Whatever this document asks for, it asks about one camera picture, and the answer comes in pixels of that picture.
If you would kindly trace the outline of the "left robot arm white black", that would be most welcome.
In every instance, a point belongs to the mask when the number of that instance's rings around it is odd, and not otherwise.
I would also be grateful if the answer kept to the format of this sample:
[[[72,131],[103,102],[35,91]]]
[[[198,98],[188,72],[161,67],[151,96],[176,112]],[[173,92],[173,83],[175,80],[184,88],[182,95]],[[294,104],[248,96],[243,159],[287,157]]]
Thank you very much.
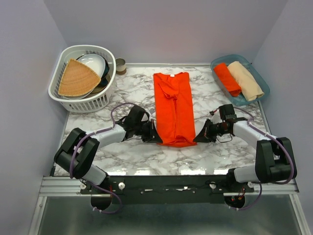
[[[54,162],[70,174],[70,178],[89,181],[97,193],[109,186],[108,174],[93,164],[99,148],[139,136],[144,143],[163,143],[154,120],[142,107],[133,104],[122,119],[113,120],[112,127],[85,132],[73,129],[54,156]]]

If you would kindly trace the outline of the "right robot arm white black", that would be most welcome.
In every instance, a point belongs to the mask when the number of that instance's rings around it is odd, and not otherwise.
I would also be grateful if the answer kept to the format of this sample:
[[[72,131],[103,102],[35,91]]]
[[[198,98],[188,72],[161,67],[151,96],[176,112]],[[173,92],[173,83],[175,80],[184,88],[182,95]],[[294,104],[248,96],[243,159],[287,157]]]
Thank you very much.
[[[194,138],[196,143],[208,143],[216,142],[218,136],[229,134],[241,138],[255,149],[255,164],[230,169],[230,177],[225,179],[225,187],[235,192],[243,183],[287,184],[295,179],[297,168],[291,141],[260,130],[251,123],[253,116],[249,119],[237,117],[235,109],[232,104],[220,106],[217,111],[222,121],[213,123],[207,119]]]

